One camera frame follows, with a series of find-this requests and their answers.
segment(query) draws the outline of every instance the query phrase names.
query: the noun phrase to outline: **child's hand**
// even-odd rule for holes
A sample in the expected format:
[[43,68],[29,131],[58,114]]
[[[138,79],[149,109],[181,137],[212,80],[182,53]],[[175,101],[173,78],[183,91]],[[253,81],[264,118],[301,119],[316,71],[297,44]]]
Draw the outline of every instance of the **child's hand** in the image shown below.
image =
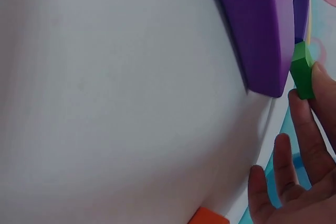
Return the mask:
[[291,117],[312,188],[307,191],[298,184],[289,137],[285,134],[277,136],[274,171],[283,207],[276,209],[272,206],[263,169],[252,167],[248,198],[255,224],[336,223],[336,164],[325,147],[311,112],[312,108],[335,151],[336,82],[319,63],[313,66],[312,82],[316,99],[302,101],[295,90],[289,94]]

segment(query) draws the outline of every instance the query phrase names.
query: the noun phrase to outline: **purple plastic piece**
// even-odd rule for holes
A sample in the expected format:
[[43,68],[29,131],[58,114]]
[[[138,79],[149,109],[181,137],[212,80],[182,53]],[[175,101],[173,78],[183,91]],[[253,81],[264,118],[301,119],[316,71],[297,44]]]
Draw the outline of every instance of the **purple plastic piece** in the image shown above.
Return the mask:
[[252,91],[284,92],[294,52],[293,0],[222,0]]
[[295,43],[305,40],[309,22],[309,0],[294,0]]

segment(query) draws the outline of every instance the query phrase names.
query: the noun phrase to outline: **orange plastic piece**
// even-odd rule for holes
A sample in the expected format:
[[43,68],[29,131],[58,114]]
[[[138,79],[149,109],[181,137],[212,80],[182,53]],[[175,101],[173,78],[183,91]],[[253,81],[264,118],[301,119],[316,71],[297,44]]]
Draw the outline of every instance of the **orange plastic piece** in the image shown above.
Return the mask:
[[200,207],[188,224],[230,224],[230,222],[223,216]]

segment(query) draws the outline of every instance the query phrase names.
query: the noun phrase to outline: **green hexagonal piece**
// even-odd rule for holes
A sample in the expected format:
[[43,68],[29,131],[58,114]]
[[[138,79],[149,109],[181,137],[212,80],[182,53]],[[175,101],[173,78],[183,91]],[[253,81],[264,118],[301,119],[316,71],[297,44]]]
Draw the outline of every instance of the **green hexagonal piece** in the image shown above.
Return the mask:
[[312,89],[311,73],[314,61],[311,58],[306,42],[295,45],[290,73],[294,79],[300,99],[315,98]]

